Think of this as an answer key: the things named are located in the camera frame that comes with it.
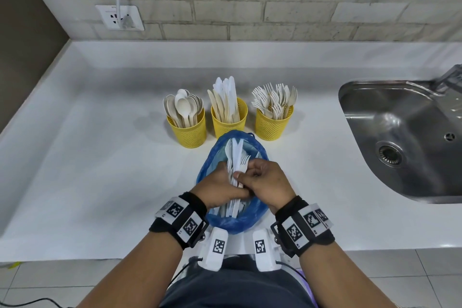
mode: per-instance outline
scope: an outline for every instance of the blue plastic bag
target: blue plastic bag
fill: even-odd
[[[263,146],[255,139],[252,133],[245,133],[240,130],[231,130],[230,132],[222,135],[210,150],[210,153],[205,160],[204,165],[200,169],[199,175],[197,176],[197,183],[204,179],[211,172],[215,171],[217,165],[221,161],[226,161],[225,146],[229,139],[235,138],[238,142],[240,139],[244,139],[243,149],[250,155],[250,159],[254,159],[258,153],[261,158],[268,160]],[[247,229],[253,227],[253,225],[266,213],[268,206],[266,206],[257,197],[253,197],[250,204],[240,213],[237,218],[232,217],[220,217],[215,214],[207,214],[207,220],[213,227],[222,228],[230,234],[239,234]]]

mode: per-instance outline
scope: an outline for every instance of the forearm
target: forearm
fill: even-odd
[[[148,233],[77,308],[159,306],[180,263],[182,248],[169,233]]]
[[[313,245],[300,264],[316,301],[324,308],[396,308],[336,242]]]

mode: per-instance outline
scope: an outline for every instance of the stainless steel sink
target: stainless steel sink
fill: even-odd
[[[461,124],[437,96],[409,82],[351,82],[339,100],[367,165],[385,185],[421,202],[462,203]]]

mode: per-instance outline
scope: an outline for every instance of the sink overflow hole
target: sink overflow hole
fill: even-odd
[[[456,139],[456,135],[454,133],[446,133],[444,135],[444,139],[446,141],[454,141]]]
[[[393,146],[384,145],[378,149],[380,158],[387,164],[397,166],[403,161],[401,152]]]

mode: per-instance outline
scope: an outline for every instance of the kitchen counter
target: kitchen counter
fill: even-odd
[[[462,205],[416,202],[380,182],[338,100],[338,89],[351,80],[436,77],[461,58],[462,44],[385,43],[381,52],[383,43],[177,44],[170,55],[165,47],[172,43],[160,42],[74,42],[63,50],[0,135],[0,262],[124,257],[157,209],[194,185],[216,141],[207,115],[206,142],[181,147],[162,99],[186,88],[208,108],[206,89],[229,75],[248,104],[256,85],[298,87],[283,136],[260,141],[296,192],[330,217],[343,249],[462,247]],[[255,56],[233,65],[210,57],[224,46],[238,53],[252,46]],[[308,55],[290,62],[297,46],[298,56]],[[289,59],[276,55],[284,51]],[[337,57],[323,58],[326,51]],[[148,53],[150,60],[140,55]],[[246,131],[253,131],[249,109]],[[256,229],[273,220],[267,213]],[[238,235],[227,252],[251,251],[249,237]]]

